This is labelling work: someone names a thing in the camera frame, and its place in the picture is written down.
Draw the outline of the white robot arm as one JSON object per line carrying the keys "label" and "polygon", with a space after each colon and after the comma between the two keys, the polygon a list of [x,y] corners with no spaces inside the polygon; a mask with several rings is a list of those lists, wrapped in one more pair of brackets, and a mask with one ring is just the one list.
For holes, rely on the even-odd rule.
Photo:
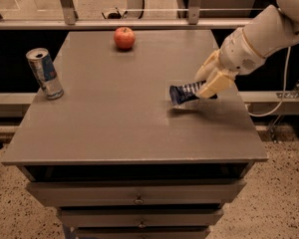
{"label": "white robot arm", "polygon": [[195,75],[202,86],[196,92],[208,99],[231,87],[238,75],[249,75],[266,59],[299,44],[299,0],[276,0],[250,23],[225,38]]}

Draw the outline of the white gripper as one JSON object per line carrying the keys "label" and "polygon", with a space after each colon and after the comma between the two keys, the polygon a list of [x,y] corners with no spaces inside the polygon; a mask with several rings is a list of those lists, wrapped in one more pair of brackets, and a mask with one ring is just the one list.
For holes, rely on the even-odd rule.
{"label": "white gripper", "polygon": [[196,95],[209,99],[230,88],[237,74],[249,75],[264,63],[265,58],[255,50],[245,29],[237,28],[197,71],[194,79],[203,84]]}

